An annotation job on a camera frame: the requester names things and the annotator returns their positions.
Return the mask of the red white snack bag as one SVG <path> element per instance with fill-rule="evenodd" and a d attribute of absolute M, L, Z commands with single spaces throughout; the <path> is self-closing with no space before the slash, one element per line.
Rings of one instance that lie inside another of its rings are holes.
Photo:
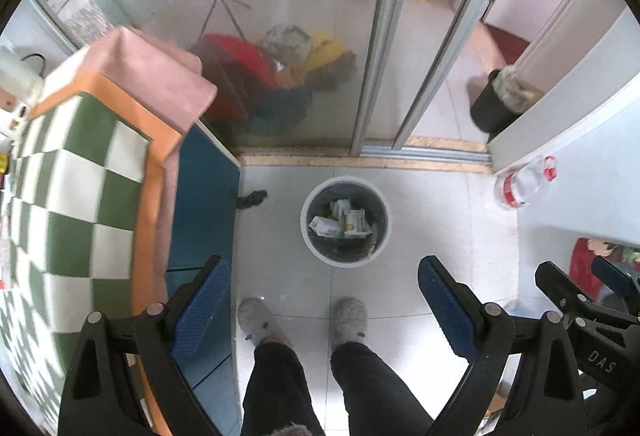
<path fill-rule="evenodd" d="M 344 238 L 365 239 L 372 233 L 367 222 L 366 211 L 363 208 L 349 208 L 344 212 Z"/>

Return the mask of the pink white electric kettle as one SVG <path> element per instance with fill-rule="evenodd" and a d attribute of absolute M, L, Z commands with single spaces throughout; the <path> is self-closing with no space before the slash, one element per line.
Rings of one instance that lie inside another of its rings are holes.
<path fill-rule="evenodd" d="M 1 47 L 0 93 L 1 133 L 16 139 L 23 133 L 29 115 L 37 105 L 44 79 L 18 55 Z"/>

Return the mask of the pink cloth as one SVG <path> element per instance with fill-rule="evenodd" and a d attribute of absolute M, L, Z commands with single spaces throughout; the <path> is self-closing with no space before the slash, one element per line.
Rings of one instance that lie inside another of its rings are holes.
<path fill-rule="evenodd" d="M 130 27 L 96 40 L 77 76 L 100 74 L 179 133 L 178 143 L 217 96 L 195 54 Z"/>

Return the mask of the left grey slipper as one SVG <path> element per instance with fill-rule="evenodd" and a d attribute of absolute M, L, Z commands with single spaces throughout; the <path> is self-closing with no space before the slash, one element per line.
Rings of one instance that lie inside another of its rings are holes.
<path fill-rule="evenodd" d="M 236 315 L 244 338 L 251 342 L 254 347 L 269 342 L 292 347 L 271 311 L 262 300 L 257 298 L 243 300 Z"/>

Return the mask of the grey slipper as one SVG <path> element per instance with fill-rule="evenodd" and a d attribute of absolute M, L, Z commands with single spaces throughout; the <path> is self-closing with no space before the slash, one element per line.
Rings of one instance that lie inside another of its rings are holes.
<path fill-rule="evenodd" d="M 368 311 L 356 298 L 345 298 L 334 308 L 331 320 L 332 349 L 348 343 L 363 344 L 368 330 Z"/>
<path fill-rule="evenodd" d="M 257 298 L 243 300 L 236 315 L 244 338 L 251 342 L 254 347 L 269 342 L 292 347 L 271 311 L 262 300 Z"/>

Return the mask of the sliding glass door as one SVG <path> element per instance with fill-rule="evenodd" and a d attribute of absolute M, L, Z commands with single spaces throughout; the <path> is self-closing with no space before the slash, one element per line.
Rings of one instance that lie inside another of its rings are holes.
<path fill-rule="evenodd" d="M 482 140 L 457 65 L 488 0 L 25 0 L 65 51 L 131 26 L 197 54 L 241 150 Z"/>

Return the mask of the clear plastic water bottle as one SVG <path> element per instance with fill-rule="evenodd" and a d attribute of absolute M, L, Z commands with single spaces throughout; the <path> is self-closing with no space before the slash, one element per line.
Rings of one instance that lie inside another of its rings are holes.
<path fill-rule="evenodd" d="M 495 198 L 505 209 L 520 209 L 556 179 L 558 161 L 554 156 L 540 156 L 500 176 L 495 185 Z"/>

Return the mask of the white round trash bin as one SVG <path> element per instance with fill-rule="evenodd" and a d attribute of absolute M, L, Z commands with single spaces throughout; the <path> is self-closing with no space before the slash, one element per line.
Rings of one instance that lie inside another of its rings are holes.
<path fill-rule="evenodd" d="M 306 197 L 299 226 L 304 243 L 318 260 L 352 269 L 383 253 L 392 233 L 392 213 L 385 196 L 371 183 L 334 177 Z"/>

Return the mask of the black trash bin outside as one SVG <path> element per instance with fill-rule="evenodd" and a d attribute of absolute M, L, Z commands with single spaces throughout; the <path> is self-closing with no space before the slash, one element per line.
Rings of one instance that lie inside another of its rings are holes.
<path fill-rule="evenodd" d="M 518 79 L 512 65 L 488 74 L 487 84 L 471 105 L 475 126 L 493 138 L 544 97 L 544 92 Z"/>

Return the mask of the red bag on floor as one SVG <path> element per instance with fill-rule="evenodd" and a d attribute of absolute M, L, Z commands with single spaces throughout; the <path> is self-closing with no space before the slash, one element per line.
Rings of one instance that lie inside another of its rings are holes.
<path fill-rule="evenodd" d="M 610 258 L 615 245 L 597 239 L 580 237 L 573 248 L 570 259 L 570 280 L 572 280 L 584 294 L 596 300 L 603 287 L 603 283 L 593 275 L 591 265 L 594 257 Z"/>

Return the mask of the dark rag on floor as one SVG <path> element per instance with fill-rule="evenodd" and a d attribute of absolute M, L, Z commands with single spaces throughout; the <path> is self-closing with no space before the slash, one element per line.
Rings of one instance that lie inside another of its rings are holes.
<path fill-rule="evenodd" d="M 268 192 L 266 190 L 255 190 L 247 195 L 239 196 L 236 199 L 235 207 L 239 211 L 244 211 L 244 209 L 250 209 L 259 206 L 264 203 L 264 200 L 268 197 Z"/>

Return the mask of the green white checkered tablecloth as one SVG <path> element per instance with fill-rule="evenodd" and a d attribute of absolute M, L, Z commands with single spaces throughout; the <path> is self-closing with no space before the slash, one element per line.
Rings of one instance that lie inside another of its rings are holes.
<path fill-rule="evenodd" d="M 1 348 L 48 434 L 87 315 L 126 317 L 162 297 L 155 241 L 180 139 L 113 81 L 83 73 L 37 106 L 12 150 Z"/>

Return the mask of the right grey slipper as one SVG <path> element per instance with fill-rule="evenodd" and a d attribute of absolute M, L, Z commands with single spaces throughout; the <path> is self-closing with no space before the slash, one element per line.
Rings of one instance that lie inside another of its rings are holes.
<path fill-rule="evenodd" d="M 334 308 L 331 320 L 332 349 L 348 343 L 363 344 L 368 330 L 368 311 L 356 298 L 345 298 Z"/>

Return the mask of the small white green box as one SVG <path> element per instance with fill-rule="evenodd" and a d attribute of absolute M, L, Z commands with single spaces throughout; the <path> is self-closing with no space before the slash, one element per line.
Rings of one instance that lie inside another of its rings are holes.
<path fill-rule="evenodd" d="M 314 216 L 309 222 L 309 229 L 317 236 L 324 239 L 341 239 L 343 229 L 340 223 L 332 218 Z"/>

